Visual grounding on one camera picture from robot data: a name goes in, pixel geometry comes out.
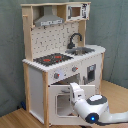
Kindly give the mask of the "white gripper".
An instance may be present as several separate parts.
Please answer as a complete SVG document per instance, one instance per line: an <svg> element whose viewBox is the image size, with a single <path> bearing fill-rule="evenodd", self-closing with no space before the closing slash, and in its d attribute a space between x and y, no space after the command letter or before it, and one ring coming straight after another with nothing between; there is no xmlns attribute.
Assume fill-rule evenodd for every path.
<svg viewBox="0 0 128 128"><path fill-rule="evenodd" d="M85 98L84 90L77 84L77 83L71 83L70 84L70 104L72 106L75 105L75 103Z"/></svg>

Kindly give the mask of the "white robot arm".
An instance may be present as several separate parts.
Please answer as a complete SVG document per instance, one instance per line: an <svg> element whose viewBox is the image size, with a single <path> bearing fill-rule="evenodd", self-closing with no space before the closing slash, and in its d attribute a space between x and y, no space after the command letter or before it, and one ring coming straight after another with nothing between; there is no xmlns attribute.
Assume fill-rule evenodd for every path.
<svg viewBox="0 0 128 128"><path fill-rule="evenodd" d="M105 96L97 94L85 99L85 92L77 83L70 84L70 104L74 111L89 124L105 126L128 123L128 111L111 114Z"/></svg>

